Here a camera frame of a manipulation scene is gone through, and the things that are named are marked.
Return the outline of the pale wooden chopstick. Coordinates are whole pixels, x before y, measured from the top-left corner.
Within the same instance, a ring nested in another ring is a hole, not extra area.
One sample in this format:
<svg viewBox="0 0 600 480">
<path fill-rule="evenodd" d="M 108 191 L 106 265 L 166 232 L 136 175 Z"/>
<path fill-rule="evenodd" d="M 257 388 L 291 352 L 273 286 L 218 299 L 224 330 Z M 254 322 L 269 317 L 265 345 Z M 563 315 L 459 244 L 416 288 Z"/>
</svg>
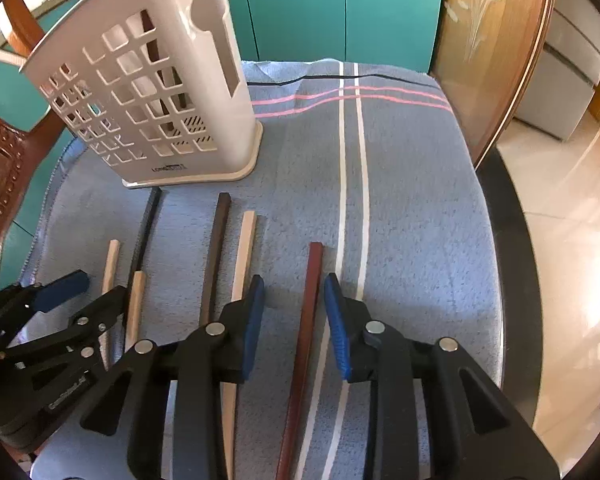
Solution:
<svg viewBox="0 0 600 480">
<path fill-rule="evenodd" d="M 128 320 L 126 321 L 124 350 L 130 350 L 140 339 L 140 318 L 142 317 L 142 304 L 146 286 L 146 273 L 136 271 L 133 275 Z"/>
</svg>

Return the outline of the light wooden chopstick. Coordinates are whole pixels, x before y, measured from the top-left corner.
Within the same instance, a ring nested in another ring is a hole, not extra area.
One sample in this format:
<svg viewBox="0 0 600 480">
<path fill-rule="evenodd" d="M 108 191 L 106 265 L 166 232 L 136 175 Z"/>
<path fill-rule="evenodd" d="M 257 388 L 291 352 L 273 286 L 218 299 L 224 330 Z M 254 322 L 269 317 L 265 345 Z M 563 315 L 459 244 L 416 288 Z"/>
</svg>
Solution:
<svg viewBox="0 0 600 480">
<path fill-rule="evenodd" d="M 105 295 L 111 289 L 114 288 L 114 280 L 117 274 L 117 265 L 119 259 L 121 243 L 118 240 L 110 240 L 108 245 L 108 252 L 104 270 L 104 277 L 102 278 L 102 294 Z M 99 337 L 100 354 L 102 355 L 102 364 L 105 368 L 109 367 L 109 334 L 106 328 L 102 329 L 102 334 Z"/>
</svg>

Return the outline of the black chopstick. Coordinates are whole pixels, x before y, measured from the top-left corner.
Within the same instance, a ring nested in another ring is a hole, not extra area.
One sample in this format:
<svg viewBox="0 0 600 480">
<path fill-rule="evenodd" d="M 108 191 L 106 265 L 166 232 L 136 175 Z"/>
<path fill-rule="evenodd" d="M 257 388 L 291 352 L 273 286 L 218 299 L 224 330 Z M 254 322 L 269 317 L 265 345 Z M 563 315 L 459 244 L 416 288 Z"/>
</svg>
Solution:
<svg viewBox="0 0 600 480">
<path fill-rule="evenodd" d="M 134 274 L 137 271 L 142 270 L 149 235 L 151 233 L 152 226 L 155 222 L 156 214 L 161 200 L 161 195 L 161 188 L 153 188 L 149 193 L 143 218 L 140 222 L 140 232 L 138 233 L 136 244 L 134 246 L 134 252 L 128 278 L 128 288 L 131 288 L 132 286 Z"/>
</svg>

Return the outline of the dark brown chopstick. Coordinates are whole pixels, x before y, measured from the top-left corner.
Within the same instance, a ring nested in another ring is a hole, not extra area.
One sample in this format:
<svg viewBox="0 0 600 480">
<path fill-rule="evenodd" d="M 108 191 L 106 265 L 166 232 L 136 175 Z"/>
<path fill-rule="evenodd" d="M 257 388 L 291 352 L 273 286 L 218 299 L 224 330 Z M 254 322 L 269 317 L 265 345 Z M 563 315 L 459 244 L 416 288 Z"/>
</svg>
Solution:
<svg viewBox="0 0 600 480">
<path fill-rule="evenodd" d="M 206 268 L 204 269 L 204 281 L 202 282 L 202 294 L 199 312 L 199 325 L 203 326 L 210 322 L 216 297 L 216 283 L 220 270 L 223 240 L 226 231 L 228 214 L 230 213 L 230 194 L 222 192 L 216 202 L 210 242 L 207 255 Z"/>
</svg>

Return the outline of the reddish brown chopstick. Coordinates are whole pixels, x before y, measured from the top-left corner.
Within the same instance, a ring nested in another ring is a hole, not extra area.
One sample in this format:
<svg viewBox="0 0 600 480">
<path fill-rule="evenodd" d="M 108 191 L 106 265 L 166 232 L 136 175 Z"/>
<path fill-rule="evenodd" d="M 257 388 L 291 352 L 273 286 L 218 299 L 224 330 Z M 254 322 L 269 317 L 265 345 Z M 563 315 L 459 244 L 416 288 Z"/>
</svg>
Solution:
<svg viewBox="0 0 600 480">
<path fill-rule="evenodd" d="M 296 354 L 294 355 L 294 370 L 292 371 L 285 426 L 276 468 L 276 480 L 291 478 L 291 465 L 301 422 L 304 390 L 306 390 L 306 383 L 308 382 L 323 250 L 324 246 L 320 242 L 309 244 L 306 281 L 304 282 Z"/>
</svg>

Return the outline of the white plastic utensil basket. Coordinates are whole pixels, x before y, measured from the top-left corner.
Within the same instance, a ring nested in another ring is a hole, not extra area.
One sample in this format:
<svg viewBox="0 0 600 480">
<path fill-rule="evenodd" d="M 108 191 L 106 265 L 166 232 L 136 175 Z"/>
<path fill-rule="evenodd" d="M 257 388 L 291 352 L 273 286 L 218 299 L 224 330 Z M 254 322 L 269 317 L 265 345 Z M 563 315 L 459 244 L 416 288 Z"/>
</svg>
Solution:
<svg viewBox="0 0 600 480">
<path fill-rule="evenodd" d="M 23 73 L 128 188 L 236 181 L 254 114 L 228 0 L 80 0 Z"/>
</svg>

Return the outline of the blue striped cloth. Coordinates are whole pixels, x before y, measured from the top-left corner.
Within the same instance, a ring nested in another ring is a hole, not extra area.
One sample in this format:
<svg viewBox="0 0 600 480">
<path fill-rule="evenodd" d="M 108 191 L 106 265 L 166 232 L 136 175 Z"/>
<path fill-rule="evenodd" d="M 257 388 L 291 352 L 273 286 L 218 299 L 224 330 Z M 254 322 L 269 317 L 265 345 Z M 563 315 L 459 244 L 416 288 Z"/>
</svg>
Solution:
<svg viewBox="0 0 600 480">
<path fill-rule="evenodd" d="M 434 78 L 334 60 L 243 66 L 263 125 L 257 166 L 236 182 L 164 188 L 143 264 L 140 338 L 168 344 L 198 327 L 223 191 L 232 204 L 214 314 L 232 300 L 242 216 L 255 211 L 249 276 L 262 276 L 266 304 L 254 369 L 239 387 L 234 471 L 275 479 L 311 242 L 324 246 L 323 273 L 338 274 L 343 293 L 374 318 L 422 342 L 455 338 L 498 386 L 502 304 L 486 200 Z M 121 242 L 117 283 L 126 285 L 148 194 L 125 188 L 81 141 L 68 146 L 22 278 L 46 284 L 82 269 L 91 286 L 36 314 L 19 341 L 63 330 L 99 295 L 112 238 Z M 361 479 L 369 393 L 341 380 L 321 298 L 291 478 Z"/>
</svg>

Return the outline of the brown wooden chair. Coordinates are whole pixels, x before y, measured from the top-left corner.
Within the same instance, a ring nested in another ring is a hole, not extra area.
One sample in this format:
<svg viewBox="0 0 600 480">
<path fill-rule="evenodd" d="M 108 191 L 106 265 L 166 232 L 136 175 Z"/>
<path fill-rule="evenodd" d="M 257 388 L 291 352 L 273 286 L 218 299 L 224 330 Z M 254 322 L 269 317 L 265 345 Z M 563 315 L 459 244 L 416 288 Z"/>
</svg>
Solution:
<svg viewBox="0 0 600 480">
<path fill-rule="evenodd" d="M 0 62 L 0 288 L 20 278 L 50 175 L 71 140 L 19 68 Z"/>
</svg>

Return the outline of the glass sliding door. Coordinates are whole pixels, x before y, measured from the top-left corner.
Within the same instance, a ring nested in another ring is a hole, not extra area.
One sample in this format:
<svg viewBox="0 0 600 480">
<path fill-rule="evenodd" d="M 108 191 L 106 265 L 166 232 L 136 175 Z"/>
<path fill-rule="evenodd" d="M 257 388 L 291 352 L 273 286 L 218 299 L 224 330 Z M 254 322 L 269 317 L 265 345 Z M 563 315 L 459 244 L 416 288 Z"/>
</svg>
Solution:
<svg viewBox="0 0 600 480">
<path fill-rule="evenodd" d="M 431 73 L 479 166 L 513 119 L 555 0 L 442 0 Z"/>
</svg>

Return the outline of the silver refrigerator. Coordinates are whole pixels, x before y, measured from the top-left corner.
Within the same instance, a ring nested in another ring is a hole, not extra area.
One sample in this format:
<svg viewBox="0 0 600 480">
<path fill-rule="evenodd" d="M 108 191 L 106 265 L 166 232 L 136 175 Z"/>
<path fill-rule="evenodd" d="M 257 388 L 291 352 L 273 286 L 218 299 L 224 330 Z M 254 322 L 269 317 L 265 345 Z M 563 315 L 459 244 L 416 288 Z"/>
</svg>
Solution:
<svg viewBox="0 0 600 480">
<path fill-rule="evenodd" d="M 600 12 L 590 0 L 555 0 L 550 27 L 516 118 L 562 141 L 600 82 Z"/>
</svg>

